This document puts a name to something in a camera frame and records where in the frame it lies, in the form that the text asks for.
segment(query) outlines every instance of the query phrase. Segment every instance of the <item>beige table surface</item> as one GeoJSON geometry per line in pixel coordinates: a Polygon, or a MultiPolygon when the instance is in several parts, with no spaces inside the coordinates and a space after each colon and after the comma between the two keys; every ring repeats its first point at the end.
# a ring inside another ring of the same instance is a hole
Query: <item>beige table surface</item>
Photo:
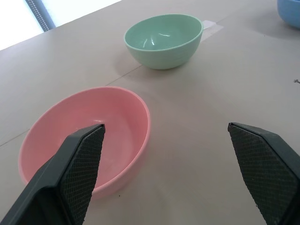
{"type": "Polygon", "coordinates": [[[281,21],[274,0],[122,0],[0,51],[0,219],[24,188],[18,151],[34,121],[71,94],[114,85],[149,107],[147,160],[128,186],[90,203],[85,225],[264,225],[227,125],[270,130],[299,154],[299,60],[300,31],[281,21]],[[129,55],[122,36],[164,13],[223,29],[187,64],[150,70],[129,55]]]}

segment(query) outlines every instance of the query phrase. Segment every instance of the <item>bowl rim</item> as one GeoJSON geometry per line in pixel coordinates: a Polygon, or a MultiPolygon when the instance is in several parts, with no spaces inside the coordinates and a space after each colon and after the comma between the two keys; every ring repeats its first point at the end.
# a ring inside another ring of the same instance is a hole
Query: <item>bowl rim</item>
{"type": "Polygon", "coordinates": [[[147,19],[141,20],[140,22],[138,22],[138,23],[132,25],[132,26],[125,32],[123,39],[124,39],[124,42],[125,42],[125,44],[126,44],[127,47],[129,47],[129,48],[131,48],[131,49],[134,49],[134,50],[136,50],[136,51],[141,51],[141,52],[163,52],[163,51],[168,51],[168,50],[171,50],[171,49],[180,48],[180,47],[182,47],[182,46],[185,46],[185,45],[187,45],[187,44],[189,44],[189,43],[195,41],[197,38],[199,38],[200,35],[202,35],[203,30],[204,30],[204,25],[203,25],[202,21],[199,20],[197,17],[194,17],[194,16],[192,16],[192,15],[187,15],[187,14],[163,14],[163,15],[156,15],[156,16],[153,16],[153,17],[149,17],[149,18],[147,18],[147,19]],[[126,35],[127,35],[128,31],[129,31],[131,28],[133,28],[133,27],[136,26],[137,24],[139,24],[139,23],[141,23],[141,22],[144,22],[144,21],[146,21],[146,20],[149,20],[149,19],[152,19],[152,18],[155,18],[155,17],[169,16],[169,15],[183,15],[183,16],[188,16],[188,17],[192,17],[193,19],[196,19],[196,20],[201,24],[201,30],[200,30],[199,34],[197,34],[196,37],[194,37],[193,39],[189,40],[189,41],[186,42],[186,43],[183,43],[183,44],[181,44],[181,45],[178,45],[178,46],[175,46],[175,47],[172,47],[172,48],[166,48],[166,49],[145,50],[145,49],[135,48],[135,47],[133,47],[133,46],[131,46],[130,44],[127,43],[127,41],[126,41],[126,35]]]}
{"type": "Polygon", "coordinates": [[[69,99],[70,97],[72,96],[75,96],[75,95],[80,95],[82,93],[85,93],[85,92],[88,92],[88,91],[91,91],[91,90],[98,90],[98,89],[117,89],[117,90],[122,90],[122,91],[125,91],[129,94],[132,94],[133,96],[135,96],[143,105],[145,111],[146,111],[146,114],[147,114],[147,120],[148,120],[148,127],[147,127],[147,133],[146,133],[146,136],[145,136],[145,139],[143,141],[143,144],[142,146],[140,147],[138,153],[136,154],[136,156],[132,159],[132,161],[118,174],[116,175],[114,178],[112,178],[111,180],[109,180],[108,182],[106,182],[105,184],[99,186],[99,187],[95,187],[93,189],[93,192],[92,194],[95,194],[95,193],[98,193],[98,192],[101,192],[102,190],[106,189],[107,187],[111,186],[112,184],[114,184],[115,182],[117,182],[119,179],[121,179],[132,167],[134,164],[136,164],[137,160],[140,158],[140,156],[143,154],[143,152],[145,151],[145,147],[147,145],[147,142],[149,140],[149,136],[150,136],[150,130],[151,130],[151,118],[150,118],[150,112],[149,112],[149,109],[146,105],[146,103],[144,102],[144,100],[138,96],[137,94],[135,94],[133,91],[130,91],[128,89],[125,89],[125,88],[121,88],[121,87],[116,87],[116,86],[104,86],[104,87],[96,87],[96,88],[90,88],[90,89],[87,89],[87,90],[82,90],[80,92],[77,92],[73,95],[70,95],[64,99],[62,99],[61,101],[59,101],[58,103],[56,103],[55,105],[53,105],[51,108],[49,108],[45,113],[43,113],[43,115],[41,115],[37,121],[33,124],[33,126],[30,128],[30,130],[28,131],[26,137],[24,138],[23,142],[22,142],[22,145],[20,147],[20,152],[19,152],[19,156],[18,156],[18,171],[19,171],[19,174],[21,176],[21,179],[23,181],[24,184],[28,184],[29,181],[26,180],[25,176],[24,176],[24,173],[23,173],[23,170],[21,168],[21,158],[22,158],[22,155],[23,155],[23,151],[24,151],[24,147],[25,147],[25,143],[27,142],[32,130],[34,129],[34,127],[37,125],[37,123],[40,121],[41,118],[43,118],[49,111],[51,111],[54,107],[56,107],[57,105],[61,104],[62,102],[66,101],[67,99],[69,99]]]}

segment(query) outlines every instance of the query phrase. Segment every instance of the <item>green bowl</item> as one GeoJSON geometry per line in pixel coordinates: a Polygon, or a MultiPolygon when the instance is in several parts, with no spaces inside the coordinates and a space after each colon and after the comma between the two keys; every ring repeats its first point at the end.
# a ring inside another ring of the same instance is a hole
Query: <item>green bowl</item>
{"type": "Polygon", "coordinates": [[[129,28],[124,41],[132,56],[142,65],[170,69],[192,57],[202,32],[202,22],[193,16],[159,15],[129,28]]]}

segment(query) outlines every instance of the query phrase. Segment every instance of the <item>plastic bowl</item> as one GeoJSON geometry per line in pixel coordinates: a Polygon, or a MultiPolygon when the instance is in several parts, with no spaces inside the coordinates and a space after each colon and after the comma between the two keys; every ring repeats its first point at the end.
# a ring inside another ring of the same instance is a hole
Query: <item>plastic bowl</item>
{"type": "Polygon", "coordinates": [[[300,29],[300,0],[277,0],[277,8],[284,22],[300,29]]]}
{"type": "Polygon", "coordinates": [[[202,22],[193,16],[159,15],[129,28],[124,41],[139,63],[152,69],[170,69],[192,57],[202,32],[202,22]]]}
{"type": "Polygon", "coordinates": [[[100,87],[74,94],[50,108],[30,129],[19,154],[19,173],[28,184],[35,172],[78,129],[105,124],[93,198],[109,195],[138,172],[150,133],[150,114],[135,93],[100,87]]]}

